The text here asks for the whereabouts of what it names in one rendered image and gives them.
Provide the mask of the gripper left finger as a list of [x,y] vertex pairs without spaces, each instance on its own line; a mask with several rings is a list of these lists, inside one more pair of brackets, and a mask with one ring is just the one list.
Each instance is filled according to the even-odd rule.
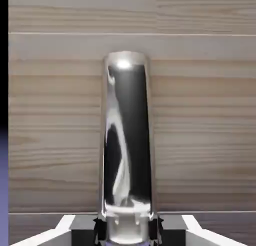
[[107,223],[93,215],[64,215],[57,226],[10,246],[105,246]]

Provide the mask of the light wood cabinet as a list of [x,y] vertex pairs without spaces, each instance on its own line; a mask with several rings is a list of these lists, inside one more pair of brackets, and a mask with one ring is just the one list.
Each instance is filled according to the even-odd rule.
[[256,0],[8,0],[8,3],[9,34],[256,36]]

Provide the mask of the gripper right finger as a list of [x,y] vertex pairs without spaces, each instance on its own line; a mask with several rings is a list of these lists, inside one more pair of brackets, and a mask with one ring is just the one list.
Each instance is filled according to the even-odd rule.
[[248,246],[203,229],[193,215],[161,215],[148,223],[152,246]]

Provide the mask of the curved shiny metal handle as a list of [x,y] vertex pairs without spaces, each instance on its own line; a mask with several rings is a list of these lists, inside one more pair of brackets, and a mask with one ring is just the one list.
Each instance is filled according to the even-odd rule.
[[104,59],[101,101],[99,246],[150,246],[158,237],[147,58],[116,51]]

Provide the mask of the light wood door front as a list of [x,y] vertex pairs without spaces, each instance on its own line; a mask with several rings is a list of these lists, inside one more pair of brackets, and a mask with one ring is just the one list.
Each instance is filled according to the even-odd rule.
[[[193,213],[204,229],[248,246],[256,246],[256,212]],[[63,214],[9,214],[10,245],[56,227]]]

